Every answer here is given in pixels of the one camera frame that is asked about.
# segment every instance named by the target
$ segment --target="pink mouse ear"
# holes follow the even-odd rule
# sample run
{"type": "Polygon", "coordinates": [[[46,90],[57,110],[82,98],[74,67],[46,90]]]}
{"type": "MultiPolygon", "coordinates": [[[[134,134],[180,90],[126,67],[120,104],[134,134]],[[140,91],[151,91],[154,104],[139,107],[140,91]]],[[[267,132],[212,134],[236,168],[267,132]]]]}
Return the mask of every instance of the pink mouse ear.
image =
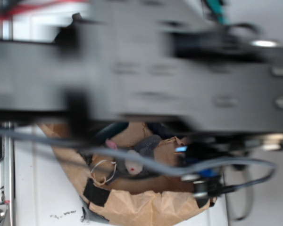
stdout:
{"type": "Polygon", "coordinates": [[[112,148],[112,149],[114,149],[114,150],[117,150],[117,144],[116,144],[115,142],[113,142],[112,140],[107,139],[106,142],[105,142],[105,144],[106,144],[108,147],[110,147],[110,148],[112,148]]]}

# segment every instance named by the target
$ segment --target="crumpled paper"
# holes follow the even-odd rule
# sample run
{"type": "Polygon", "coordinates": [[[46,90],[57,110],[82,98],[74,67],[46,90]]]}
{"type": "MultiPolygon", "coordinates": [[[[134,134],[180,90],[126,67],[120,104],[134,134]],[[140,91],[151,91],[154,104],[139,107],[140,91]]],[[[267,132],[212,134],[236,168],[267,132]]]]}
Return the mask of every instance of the crumpled paper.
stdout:
{"type": "MultiPolygon", "coordinates": [[[[47,136],[67,136],[65,126],[40,125],[47,136]]],[[[111,140],[120,147],[131,147],[152,132],[144,123],[132,122],[129,127],[111,140]]],[[[174,155],[176,147],[184,145],[184,140],[173,137],[160,142],[155,149],[156,161],[174,166],[177,158],[174,155]]],[[[192,196],[193,184],[182,182],[180,178],[159,176],[143,180],[118,178],[110,185],[99,186],[111,191],[104,207],[90,203],[83,192],[87,179],[91,177],[90,169],[83,158],[73,149],[53,147],[53,152],[79,195],[89,204],[90,210],[102,215],[110,224],[118,226],[172,226],[187,220],[209,208],[209,202],[198,208],[192,196]]],[[[94,155],[92,166],[103,159],[113,160],[106,156],[94,155]]],[[[108,177],[113,171],[112,164],[103,164],[106,172],[97,171],[97,180],[108,177]]]]}
{"type": "Polygon", "coordinates": [[[191,193],[146,191],[131,195],[112,190],[104,207],[90,203],[89,208],[113,225],[172,226],[206,210],[208,204],[199,209],[191,193]]]}

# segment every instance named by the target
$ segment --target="blue light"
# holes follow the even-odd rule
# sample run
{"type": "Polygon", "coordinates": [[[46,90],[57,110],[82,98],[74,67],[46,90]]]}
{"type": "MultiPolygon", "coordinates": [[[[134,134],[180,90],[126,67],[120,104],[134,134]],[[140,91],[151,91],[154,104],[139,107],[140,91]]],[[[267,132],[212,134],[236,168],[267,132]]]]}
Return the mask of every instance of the blue light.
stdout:
{"type": "Polygon", "coordinates": [[[178,147],[175,149],[175,152],[185,152],[188,146],[178,147]]]}

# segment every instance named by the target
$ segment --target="gray plush mouse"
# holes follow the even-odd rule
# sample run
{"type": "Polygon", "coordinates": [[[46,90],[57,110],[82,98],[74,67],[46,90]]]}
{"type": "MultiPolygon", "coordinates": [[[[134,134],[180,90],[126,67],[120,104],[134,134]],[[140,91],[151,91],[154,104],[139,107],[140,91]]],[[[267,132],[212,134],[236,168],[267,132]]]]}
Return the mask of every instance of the gray plush mouse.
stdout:
{"type": "MultiPolygon", "coordinates": [[[[142,157],[154,158],[154,149],[157,147],[160,141],[161,141],[160,136],[152,135],[138,142],[133,147],[133,149],[122,147],[121,150],[118,150],[117,144],[112,140],[106,140],[106,146],[115,149],[117,151],[128,152],[128,154],[135,154],[142,157]]],[[[133,176],[138,175],[144,177],[149,175],[150,173],[140,163],[136,163],[124,159],[118,159],[118,158],[115,159],[115,162],[117,163],[117,171],[115,173],[113,180],[121,175],[133,175],[133,176]]]]}

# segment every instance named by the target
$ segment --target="gray cable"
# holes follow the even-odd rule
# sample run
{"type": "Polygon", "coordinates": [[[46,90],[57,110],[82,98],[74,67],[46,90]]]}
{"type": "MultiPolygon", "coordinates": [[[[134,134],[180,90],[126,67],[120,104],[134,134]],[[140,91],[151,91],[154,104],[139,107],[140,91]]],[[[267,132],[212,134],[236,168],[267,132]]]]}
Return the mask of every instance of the gray cable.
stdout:
{"type": "MultiPolygon", "coordinates": [[[[67,147],[67,148],[87,146],[87,144],[82,141],[38,137],[38,136],[30,135],[30,134],[18,133],[13,130],[8,130],[8,129],[3,129],[3,128],[0,128],[0,136],[8,136],[13,139],[30,140],[30,141],[34,141],[34,142],[38,142],[42,144],[61,146],[61,147],[67,147]]],[[[199,163],[189,165],[187,167],[170,167],[170,166],[158,163],[151,158],[130,155],[126,152],[122,152],[121,150],[115,151],[112,149],[96,147],[96,148],[92,148],[92,149],[84,150],[84,151],[88,153],[92,153],[92,154],[96,153],[100,155],[112,156],[115,158],[135,161],[135,162],[143,164],[146,168],[156,173],[159,173],[162,175],[169,175],[173,177],[180,177],[180,176],[184,176],[187,174],[198,173],[202,170],[215,168],[215,167],[221,167],[224,165],[260,165],[260,166],[272,168],[270,173],[267,176],[257,179],[257,180],[252,180],[250,182],[247,182],[241,185],[235,185],[235,186],[228,187],[228,192],[232,192],[232,191],[235,191],[241,188],[245,188],[251,185],[265,182],[274,175],[275,169],[276,169],[276,165],[271,162],[256,160],[256,159],[251,159],[251,158],[245,158],[245,157],[218,158],[218,159],[201,161],[199,163]]]]}
{"type": "Polygon", "coordinates": [[[87,142],[83,142],[83,141],[76,141],[76,140],[62,139],[62,138],[39,137],[30,134],[15,132],[9,129],[0,128],[0,137],[2,136],[11,137],[12,139],[16,139],[16,140],[30,140],[41,144],[67,147],[67,148],[81,148],[81,147],[90,146],[90,144],[88,145],[87,142]]]}
{"type": "Polygon", "coordinates": [[[251,158],[245,158],[245,157],[226,157],[226,158],[218,158],[218,159],[212,159],[212,160],[206,160],[202,161],[199,163],[195,163],[193,165],[189,165],[187,167],[170,167],[164,164],[161,164],[151,158],[146,158],[146,157],[140,157],[140,156],[135,156],[135,155],[130,155],[126,152],[122,151],[115,151],[107,148],[92,148],[90,150],[85,150],[93,154],[100,154],[100,155],[105,155],[105,156],[112,156],[115,158],[120,158],[120,159],[126,159],[126,160],[131,160],[135,161],[138,163],[143,164],[146,168],[159,173],[163,175],[169,175],[173,177],[180,177],[186,174],[193,174],[197,173],[202,170],[210,169],[210,168],[215,168],[215,167],[221,167],[224,165],[260,165],[260,166],[265,166],[272,168],[270,174],[268,174],[266,177],[259,179],[259,182],[257,180],[251,181],[246,183],[246,185],[239,185],[239,189],[250,186],[253,184],[257,183],[262,183],[266,181],[267,179],[270,179],[276,169],[276,165],[267,162],[267,161],[262,161],[262,160],[257,160],[257,159],[251,159],[251,158]]]}

